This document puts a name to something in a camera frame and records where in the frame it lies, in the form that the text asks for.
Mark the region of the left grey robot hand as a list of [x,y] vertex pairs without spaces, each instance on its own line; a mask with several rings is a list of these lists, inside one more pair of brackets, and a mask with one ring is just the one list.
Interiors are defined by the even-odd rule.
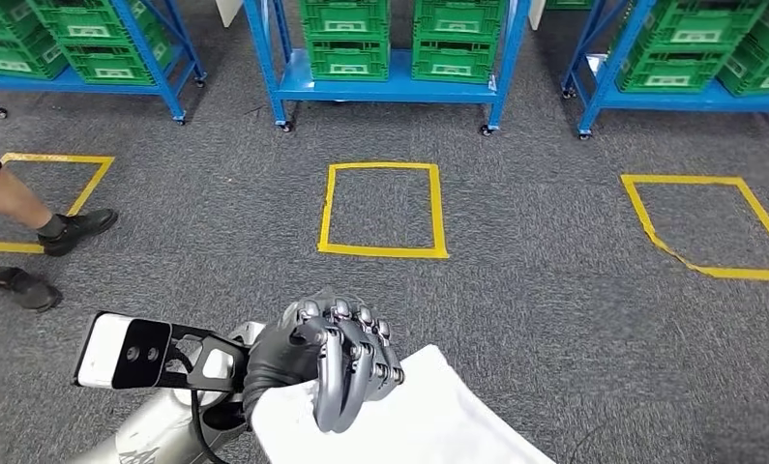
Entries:
[[390,326],[375,307],[324,289],[292,303],[257,336],[244,380],[244,415],[256,429],[265,392],[315,381],[316,426],[342,433],[364,403],[385,398],[404,380]]

